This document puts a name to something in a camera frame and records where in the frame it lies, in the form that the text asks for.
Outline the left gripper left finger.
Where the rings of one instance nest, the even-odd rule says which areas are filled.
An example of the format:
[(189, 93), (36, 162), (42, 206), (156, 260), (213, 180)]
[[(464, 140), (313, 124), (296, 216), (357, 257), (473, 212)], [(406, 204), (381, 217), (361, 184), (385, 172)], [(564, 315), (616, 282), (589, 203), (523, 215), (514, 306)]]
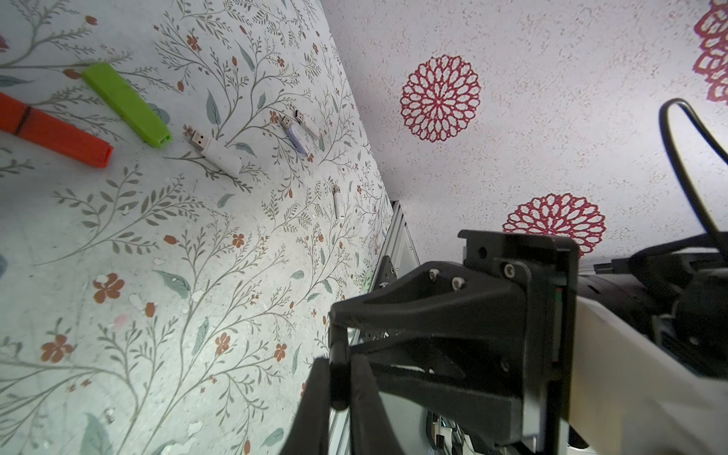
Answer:
[(330, 364), (317, 358), (280, 455), (326, 455), (329, 450)]

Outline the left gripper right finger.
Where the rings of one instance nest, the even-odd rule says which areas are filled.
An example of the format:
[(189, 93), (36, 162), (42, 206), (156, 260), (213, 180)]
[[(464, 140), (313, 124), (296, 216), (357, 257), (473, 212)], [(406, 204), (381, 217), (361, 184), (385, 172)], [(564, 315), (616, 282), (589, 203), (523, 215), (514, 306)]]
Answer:
[(403, 455), (366, 356), (351, 358), (350, 436), (357, 455)]

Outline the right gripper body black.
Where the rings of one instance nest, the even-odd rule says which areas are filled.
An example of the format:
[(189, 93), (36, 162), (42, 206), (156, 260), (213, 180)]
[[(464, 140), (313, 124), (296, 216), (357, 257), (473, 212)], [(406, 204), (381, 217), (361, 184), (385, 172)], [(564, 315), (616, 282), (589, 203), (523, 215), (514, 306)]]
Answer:
[(568, 417), (578, 247), (567, 237), (495, 231), (458, 234), (466, 242), (464, 266), (485, 272), (521, 295), (486, 309), (500, 335), (487, 341), (501, 379), (513, 380), (521, 398), (519, 437), (506, 443), (470, 430), (474, 443), (508, 454), (563, 454)]

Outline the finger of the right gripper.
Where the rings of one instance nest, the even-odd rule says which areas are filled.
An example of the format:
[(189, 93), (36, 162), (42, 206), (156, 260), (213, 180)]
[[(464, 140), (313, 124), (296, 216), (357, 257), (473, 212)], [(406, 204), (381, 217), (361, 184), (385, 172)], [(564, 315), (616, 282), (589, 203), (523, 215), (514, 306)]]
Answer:
[(370, 362), (377, 387), (445, 416), (487, 447), (532, 436), (534, 426), (519, 388), (470, 356), (466, 345), (438, 339), (379, 339), (351, 354)]
[(331, 324), (442, 339), (518, 339), (526, 295), (514, 282), (463, 265), (428, 262), (330, 310)]

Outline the green usb drive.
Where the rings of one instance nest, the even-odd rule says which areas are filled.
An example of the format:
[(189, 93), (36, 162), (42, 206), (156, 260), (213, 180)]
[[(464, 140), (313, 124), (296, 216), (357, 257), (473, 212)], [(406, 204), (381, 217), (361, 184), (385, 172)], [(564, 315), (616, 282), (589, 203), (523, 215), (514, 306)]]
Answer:
[(148, 145), (161, 149), (172, 140), (163, 120), (110, 64), (93, 64), (82, 78)]

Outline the red usb drive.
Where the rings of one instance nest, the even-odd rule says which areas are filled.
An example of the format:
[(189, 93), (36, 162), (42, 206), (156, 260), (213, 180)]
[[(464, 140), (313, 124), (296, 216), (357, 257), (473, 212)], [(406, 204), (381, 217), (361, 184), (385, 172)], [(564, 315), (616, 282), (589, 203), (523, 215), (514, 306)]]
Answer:
[(94, 168), (106, 168), (114, 150), (105, 140), (5, 94), (1, 130)]

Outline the black usb drive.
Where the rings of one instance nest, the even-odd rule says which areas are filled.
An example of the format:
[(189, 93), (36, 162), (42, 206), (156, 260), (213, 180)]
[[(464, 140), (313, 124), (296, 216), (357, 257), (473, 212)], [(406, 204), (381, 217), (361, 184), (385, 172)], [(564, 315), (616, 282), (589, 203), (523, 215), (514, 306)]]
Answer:
[(329, 328), (330, 401), (336, 411), (345, 411), (351, 400), (351, 360), (346, 327)]

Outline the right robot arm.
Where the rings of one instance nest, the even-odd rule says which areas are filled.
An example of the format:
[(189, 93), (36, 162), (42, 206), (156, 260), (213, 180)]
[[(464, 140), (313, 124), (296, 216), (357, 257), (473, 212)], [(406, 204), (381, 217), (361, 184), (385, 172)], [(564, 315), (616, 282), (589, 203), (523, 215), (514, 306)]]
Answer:
[(461, 231), (464, 260), (429, 262), (332, 306), (329, 399), (349, 411), (356, 454), (396, 453), (381, 397), (449, 420), (477, 454), (727, 451), (727, 235), (659, 111), (667, 158), (703, 227), (578, 271), (574, 240)]

